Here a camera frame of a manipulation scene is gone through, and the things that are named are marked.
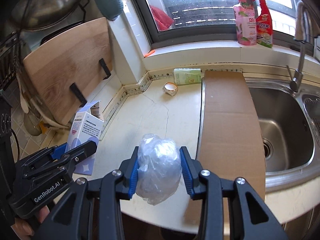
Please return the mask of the person's left hand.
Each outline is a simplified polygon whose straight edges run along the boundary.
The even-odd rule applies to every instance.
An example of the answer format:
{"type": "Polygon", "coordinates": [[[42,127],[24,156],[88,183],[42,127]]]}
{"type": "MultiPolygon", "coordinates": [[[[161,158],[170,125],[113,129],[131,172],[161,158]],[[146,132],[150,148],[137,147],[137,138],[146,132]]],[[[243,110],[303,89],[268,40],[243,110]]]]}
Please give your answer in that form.
{"type": "Polygon", "coordinates": [[[43,223],[49,213],[48,206],[44,206],[27,220],[15,218],[15,224],[11,228],[19,239],[31,239],[34,236],[36,227],[43,223]]]}

